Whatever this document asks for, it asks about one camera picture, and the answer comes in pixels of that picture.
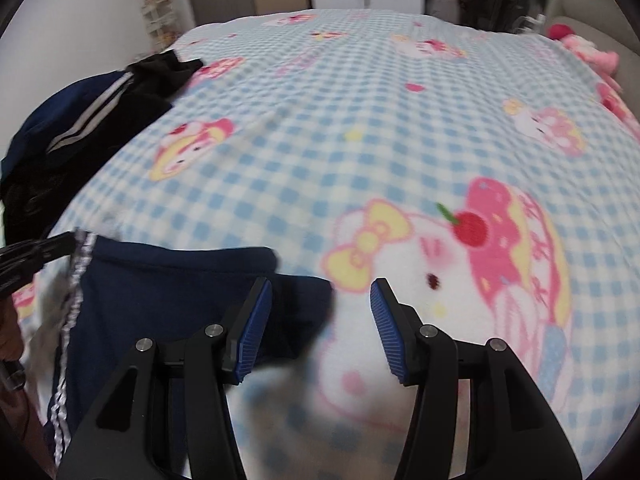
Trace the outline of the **person's left hand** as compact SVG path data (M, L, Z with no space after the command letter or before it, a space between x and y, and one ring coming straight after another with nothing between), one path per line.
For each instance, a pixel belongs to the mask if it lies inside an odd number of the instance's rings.
M18 361L24 352L24 341L18 315L11 296L1 299L1 359ZM38 466L53 479L56 475L43 428L35 407L24 390L9 392L1 386L1 413L6 416L11 434Z

